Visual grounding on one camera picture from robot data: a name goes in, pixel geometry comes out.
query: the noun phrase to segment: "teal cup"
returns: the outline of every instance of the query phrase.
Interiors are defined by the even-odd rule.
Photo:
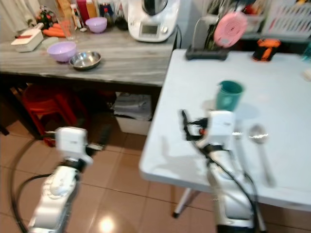
[[[216,98],[216,109],[234,111],[238,106],[244,88],[234,81],[222,81]]]

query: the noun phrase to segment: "glass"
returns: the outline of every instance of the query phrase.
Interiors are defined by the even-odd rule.
[[[76,38],[75,25],[72,18],[58,17],[59,25],[61,26],[67,40],[74,40]]]

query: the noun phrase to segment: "kitchen shelf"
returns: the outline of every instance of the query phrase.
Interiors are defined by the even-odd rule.
[[[272,36],[272,35],[262,35],[260,33],[245,33],[242,36],[243,40],[258,40],[260,38],[274,38],[278,39],[282,42],[291,42],[291,43],[309,43],[311,42],[311,38],[297,38],[297,37],[289,37],[289,36]]]

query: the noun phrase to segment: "metal bowl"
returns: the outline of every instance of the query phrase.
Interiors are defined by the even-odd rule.
[[[73,68],[78,70],[88,70],[98,66],[101,55],[97,52],[79,52],[69,61]]]

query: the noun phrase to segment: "red stool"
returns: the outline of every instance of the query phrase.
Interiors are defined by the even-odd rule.
[[[46,123],[51,119],[58,121],[59,115],[68,125],[74,126],[77,122],[75,112],[81,112],[86,120],[84,127],[87,128],[89,125],[85,107],[79,98],[67,89],[33,84],[23,93],[22,101],[41,135],[45,134]],[[55,145],[50,138],[43,140],[50,147]]]

